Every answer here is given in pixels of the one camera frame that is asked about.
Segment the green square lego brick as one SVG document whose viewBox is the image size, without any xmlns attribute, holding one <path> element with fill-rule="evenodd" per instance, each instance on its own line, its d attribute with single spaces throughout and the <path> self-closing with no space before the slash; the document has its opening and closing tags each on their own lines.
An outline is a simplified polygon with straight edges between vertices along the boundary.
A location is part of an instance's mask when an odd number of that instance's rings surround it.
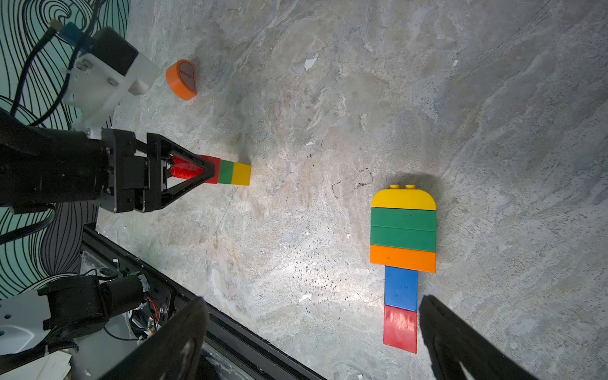
<svg viewBox="0 0 608 380">
<path fill-rule="evenodd" d="M 234 163 L 232 161 L 221 160 L 218 171 L 218 183 L 231 185 L 234 173 Z"/>
</svg>

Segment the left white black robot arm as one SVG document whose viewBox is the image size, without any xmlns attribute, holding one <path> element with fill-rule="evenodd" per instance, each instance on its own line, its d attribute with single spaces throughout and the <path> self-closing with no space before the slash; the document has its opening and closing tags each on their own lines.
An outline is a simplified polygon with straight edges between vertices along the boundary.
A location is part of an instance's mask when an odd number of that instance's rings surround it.
<svg viewBox="0 0 608 380">
<path fill-rule="evenodd" d="M 131 131 L 105 129 L 100 139 L 91 139 L 1 114 L 1 204 L 17 214 L 53 212 L 57 204 L 74 201 L 112 212 L 156 211 L 206 182 L 213 170 L 158 134 L 139 142 Z M 148 293 L 144 275 L 72 275 L 3 301 L 2 373 L 75 348 L 77 338 L 140 307 Z M 208 319 L 206 302 L 194 298 L 104 377 L 198 379 Z"/>
</svg>

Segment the red square lego brick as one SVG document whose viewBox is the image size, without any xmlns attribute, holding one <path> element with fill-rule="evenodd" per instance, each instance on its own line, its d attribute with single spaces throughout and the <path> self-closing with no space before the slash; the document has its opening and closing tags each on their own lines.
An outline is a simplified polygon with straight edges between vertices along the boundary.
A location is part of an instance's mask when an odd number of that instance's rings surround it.
<svg viewBox="0 0 608 380">
<path fill-rule="evenodd" d="M 397 307 L 384 306 L 383 343 L 417 353 L 418 314 Z"/>
</svg>

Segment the yellow curved lego brick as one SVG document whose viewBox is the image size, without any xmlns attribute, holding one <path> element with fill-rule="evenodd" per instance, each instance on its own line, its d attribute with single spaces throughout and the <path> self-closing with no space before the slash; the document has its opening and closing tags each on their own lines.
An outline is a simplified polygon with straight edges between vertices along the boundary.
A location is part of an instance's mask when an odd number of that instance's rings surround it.
<svg viewBox="0 0 608 380">
<path fill-rule="evenodd" d="M 420 190 L 414 185 L 406 185 L 405 188 L 391 185 L 388 189 L 384 189 L 374 195 L 371 206 L 374 208 L 430 212 L 437 210 L 435 199 L 426 191 Z"/>
</svg>

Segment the orange curved lego brick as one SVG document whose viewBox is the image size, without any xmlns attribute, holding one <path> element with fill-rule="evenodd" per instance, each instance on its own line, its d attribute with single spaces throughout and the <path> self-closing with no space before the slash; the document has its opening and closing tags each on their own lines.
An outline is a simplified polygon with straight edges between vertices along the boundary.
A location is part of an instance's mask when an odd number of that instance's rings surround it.
<svg viewBox="0 0 608 380">
<path fill-rule="evenodd" d="M 183 101 L 190 101 L 197 95 L 196 67 L 189 60 L 179 60 L 166 70 L 169 88 Z"/>
</svg>

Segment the green long lego brick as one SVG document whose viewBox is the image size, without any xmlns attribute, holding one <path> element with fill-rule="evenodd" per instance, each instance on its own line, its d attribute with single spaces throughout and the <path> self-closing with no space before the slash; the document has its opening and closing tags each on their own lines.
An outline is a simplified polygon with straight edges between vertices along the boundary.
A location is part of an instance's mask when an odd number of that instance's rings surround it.
<svg viewBox="0 0 608 380">
<path fill-rule="evenodd" d="M 423 252 L 436 251 L 435 231 L 416 231 L 372 226 L 370 228 L 370 240 L 372 245 Z"/>
<path fill-rule="evenodd" d="M 372 207 L 370 224 L 413 231 L 436 231 L 436 211 Z"/>
</svg>

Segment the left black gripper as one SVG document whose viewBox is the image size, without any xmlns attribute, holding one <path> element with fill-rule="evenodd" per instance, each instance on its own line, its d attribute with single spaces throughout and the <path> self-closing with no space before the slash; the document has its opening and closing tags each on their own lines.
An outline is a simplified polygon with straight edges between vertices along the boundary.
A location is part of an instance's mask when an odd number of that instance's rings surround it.
<svg viewBox="0 0 608 380">
<path fill-rule="evenodd" d="M 205 174 L 166 190 L 162 160 L 176 156 Z M 154 212 L 208 182 L 215 164 L 155 133 L 105 129 L 100 139 L 80 131 L 24 125 L 1 112 L 1 205 L 16 212 L 90 201 L 113 213 Z"/>
</svg>

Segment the orange long lego brick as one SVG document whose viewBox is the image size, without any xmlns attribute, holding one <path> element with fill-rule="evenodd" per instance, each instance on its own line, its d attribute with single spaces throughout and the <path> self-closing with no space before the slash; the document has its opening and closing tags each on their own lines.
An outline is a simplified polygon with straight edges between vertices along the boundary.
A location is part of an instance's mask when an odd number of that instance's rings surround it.
<svg viewBox="0 0 608 380">
<path fill-rule="evenodd" d="M 398 269 L 436 273 L 436 253 L 381 245 L 370 247 L 370 263 Z"/>
</svg>

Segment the blue square lego brick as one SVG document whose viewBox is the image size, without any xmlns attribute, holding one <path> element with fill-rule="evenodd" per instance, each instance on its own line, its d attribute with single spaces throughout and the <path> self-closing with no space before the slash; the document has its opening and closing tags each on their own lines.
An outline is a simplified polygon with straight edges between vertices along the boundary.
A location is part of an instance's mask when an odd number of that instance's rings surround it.
<svg viewBox="0 0 608 380">
<path fill-rule="evenodd" d="M 411 312 L 418 310 L 418 271 L 385 267 L 385 305 Z"/>
</svg>

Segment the red long lego brick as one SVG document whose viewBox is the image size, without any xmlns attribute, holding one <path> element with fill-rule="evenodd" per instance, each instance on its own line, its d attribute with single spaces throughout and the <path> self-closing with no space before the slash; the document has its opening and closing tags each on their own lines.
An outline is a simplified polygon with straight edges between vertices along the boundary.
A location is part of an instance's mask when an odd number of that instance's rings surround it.
<svg viewBox="0 0 608 380">
<path fill-rule="evenodd" d="M 205 155 L 200 155 L 199 157 L 214 164 L 215 175 L 207 183 L 217 185 L 219 183 L 219 172 L 222 160 L 220 158 Z M 173 167 L 171 168 L 170 172 L 175 178 L 189 180 L 202 174 L 204 170 L 189 161 L 185 161 L 181 158 L 173 156 Z"/>
</svg>

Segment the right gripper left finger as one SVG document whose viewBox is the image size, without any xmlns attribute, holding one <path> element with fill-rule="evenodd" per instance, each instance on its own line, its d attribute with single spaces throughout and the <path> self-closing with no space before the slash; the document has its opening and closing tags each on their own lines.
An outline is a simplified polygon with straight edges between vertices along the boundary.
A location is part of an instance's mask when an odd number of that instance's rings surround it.
<svg viewBox="0 0 608 380">
<path fill-rule="evenodd" d="M 201 379 L 199 361 L 207 325 L 207 304 L 195 297 L 101 378 Z"/>
</svg>

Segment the yellow square lego brick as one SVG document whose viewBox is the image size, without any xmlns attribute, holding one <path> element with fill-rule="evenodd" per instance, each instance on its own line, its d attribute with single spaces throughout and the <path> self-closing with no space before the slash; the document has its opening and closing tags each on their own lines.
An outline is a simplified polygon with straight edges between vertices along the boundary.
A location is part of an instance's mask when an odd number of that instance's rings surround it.
<svg viewBox="0 0 608 380">
<path fill-rule="evenodd" d="M 249 186 L 251 170 L 252 166 L 235 162 L 233 166 L 231 184 L 237 186 Z"/>
</svg>

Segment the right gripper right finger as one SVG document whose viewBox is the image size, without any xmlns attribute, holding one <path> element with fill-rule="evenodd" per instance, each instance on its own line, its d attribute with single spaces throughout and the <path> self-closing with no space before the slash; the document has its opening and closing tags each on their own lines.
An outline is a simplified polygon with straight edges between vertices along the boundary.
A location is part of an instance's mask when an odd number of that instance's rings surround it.
<svg viewBox="0 0 608 380">
<path fill-rule="evenodd" d="M 426 295 L 419 325 L 437 379 L 534 379 L 437 297 Z"/>
</svg>

